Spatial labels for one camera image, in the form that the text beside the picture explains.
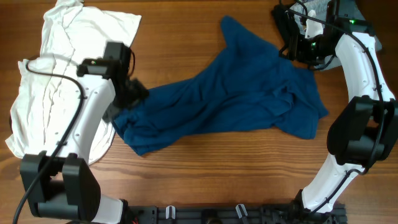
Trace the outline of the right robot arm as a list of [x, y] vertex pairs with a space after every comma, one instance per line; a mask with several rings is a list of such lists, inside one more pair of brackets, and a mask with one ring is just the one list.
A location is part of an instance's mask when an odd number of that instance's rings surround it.
[[386, 85], [370, 22], [357, 19], [346, 1], [328, 1], [326, 18], [302, 6], [279, 3], [272, 16], [284, 40], [279, 55], [326, 69], [343, 68], [349, 102], [330, 126], [328, 155], [318, 174], [290, 203], [285, 217], [295, 223], [337, 221], [334, 204], [349, 183], [388, 157], [397, 141], [397, 101]]

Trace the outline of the dark blue t-shirt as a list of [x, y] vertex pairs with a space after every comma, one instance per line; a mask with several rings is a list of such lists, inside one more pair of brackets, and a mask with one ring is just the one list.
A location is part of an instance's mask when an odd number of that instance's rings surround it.
[[220, 22], [226, 47], [193, 78], [149, 91], [113, 121], [121, 139], [142, 156], [188, 135], [279, 128], [316, 136], [328, 114], [314, 74], [280, 58], [277, 48], [237, 20]]

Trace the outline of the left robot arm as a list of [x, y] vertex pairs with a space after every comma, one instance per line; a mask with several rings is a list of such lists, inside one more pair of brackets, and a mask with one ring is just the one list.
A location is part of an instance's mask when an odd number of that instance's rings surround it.
[[149, 92], [129, 76], [135, 54], [122, 42], [107, 42], [101, 58], [86, 58], [76, 66], [77, 108], [62, 137], [49, 149], [26, 154], [20, 175], [25, 193], [13, 223], [24, 204], [35, 217], [56, 218], [69, 223], [131, 223], [134, 215], [126, 200], [105, 196], [88, 161], [97, 127], [111, 122], [124, 108], [148, 97]]

